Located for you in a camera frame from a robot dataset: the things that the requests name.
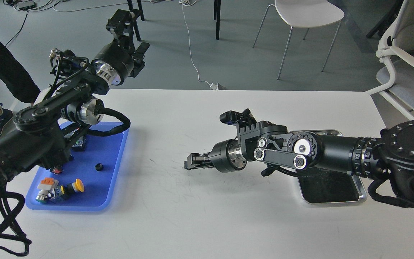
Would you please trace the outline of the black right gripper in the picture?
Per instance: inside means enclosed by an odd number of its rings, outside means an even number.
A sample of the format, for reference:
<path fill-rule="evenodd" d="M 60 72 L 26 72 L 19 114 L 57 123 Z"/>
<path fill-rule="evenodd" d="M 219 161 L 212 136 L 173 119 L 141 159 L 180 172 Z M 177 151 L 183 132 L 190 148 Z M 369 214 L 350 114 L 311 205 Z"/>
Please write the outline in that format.
<path fill-rule="evenodd" d="M 225 140 L 214 145 L 210 152 L 189 154 L 188 161 L 184 161 L 184 168 L 191 170 L 215 167 L 219 172 L 227 173 L 242 170 L 246 164 L 247 160 L 243 157 L 240 143 L 237 140 Z"/>

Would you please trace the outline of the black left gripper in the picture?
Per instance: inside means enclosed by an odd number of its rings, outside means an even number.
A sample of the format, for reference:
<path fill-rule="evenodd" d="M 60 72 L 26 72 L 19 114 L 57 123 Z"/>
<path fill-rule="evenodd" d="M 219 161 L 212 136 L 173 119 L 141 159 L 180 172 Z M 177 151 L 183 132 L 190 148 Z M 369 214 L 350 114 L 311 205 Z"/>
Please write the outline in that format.
<path fill-rule="evenodd" d="M 128 54 L 122 47 L 134 47 L 133 16 L 128 10 L 118 9 L 106 24 L 113 40 L 105 45 L 92 60 L 96 75 L 105 79 L 109 85 L 121 85 L 130 76 L 135 78 L 145 67 L 145 52 L 150 47 L 141 43 L 136 51 Z"/>

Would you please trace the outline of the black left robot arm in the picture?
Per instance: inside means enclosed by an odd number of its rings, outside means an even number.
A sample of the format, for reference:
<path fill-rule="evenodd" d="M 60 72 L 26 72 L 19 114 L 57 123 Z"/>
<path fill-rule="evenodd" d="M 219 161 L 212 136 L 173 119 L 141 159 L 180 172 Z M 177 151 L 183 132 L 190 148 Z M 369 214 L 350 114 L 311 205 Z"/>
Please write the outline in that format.
<path fill-rule="evenodd" d="M 106 137 L 130 127 L 125 115 L 105 108 L 94 95 L 106 95 L 110 86 L 136 77 L 145 66 L 149 44 L 143 42 L 138 48 L 133 44 L 133 36 L 139 35 L 136 22 L 140 14 L 138 9 L 118 9 L 106 25 L 113 41 L 92 61 L 69 50 L 51 51 L 50 60 L 56 61 L 52 67 L 54 84 L 40 103 L 14 116 L 16 129 L 0 139 L 0 239 L 22 242 L 24 251 L 17 253 L 3 246 L 0 249 L 23 257 L 31 244 L 16 221 L 25 198 L 8 192 L 8 182 L 36 165 L 51 169 L 67 163 L 71 147 L 81 136 Z"/>

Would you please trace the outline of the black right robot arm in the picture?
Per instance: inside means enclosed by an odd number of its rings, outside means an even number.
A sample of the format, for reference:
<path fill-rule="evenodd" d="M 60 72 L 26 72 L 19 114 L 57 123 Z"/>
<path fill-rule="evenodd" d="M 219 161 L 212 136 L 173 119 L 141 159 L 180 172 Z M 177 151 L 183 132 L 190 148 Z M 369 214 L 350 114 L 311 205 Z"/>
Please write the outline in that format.
<path fill-rule="evenodd" d="M 266 164 L 262 176 L 278 171 L 297 177 L 308 168 L 369 178 L 377 202 L 414 208 L 414 120 L 382 129 L 379 138 L 338 136 L 335 131 L 288 131 L 284 125 L 257 121 L 249 109 L 229 110 L 220 121 L 235 125 L 237 136 L 205 154 L 189 154 L 187 170 L 215 168 L 234 172 L 248 161 Z"/>

